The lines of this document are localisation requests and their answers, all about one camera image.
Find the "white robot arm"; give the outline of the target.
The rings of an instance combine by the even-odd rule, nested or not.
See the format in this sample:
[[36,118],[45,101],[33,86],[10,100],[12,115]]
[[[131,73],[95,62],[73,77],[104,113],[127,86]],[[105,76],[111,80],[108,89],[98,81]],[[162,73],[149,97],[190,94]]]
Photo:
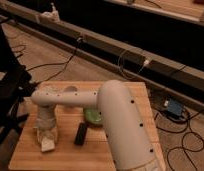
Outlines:
[[97,109],[117,171],[163,171],[137,102],[121,81],[107,81],[97,91],[38,89],[31,100],[38,106],[36,128],[42,151],[55,148],[56,105]]

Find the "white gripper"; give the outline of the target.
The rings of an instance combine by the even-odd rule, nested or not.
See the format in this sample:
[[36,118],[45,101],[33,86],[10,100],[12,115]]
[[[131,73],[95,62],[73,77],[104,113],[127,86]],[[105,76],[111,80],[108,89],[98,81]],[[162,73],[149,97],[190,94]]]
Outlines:
[[58,142],[58,128],[56,126],[56,117],[54,115],[38,115],[36,118],[35,126],[37,142],[41,145],[44,137],[44,131],[41,130],[51,130],[51,137],[54,143]]

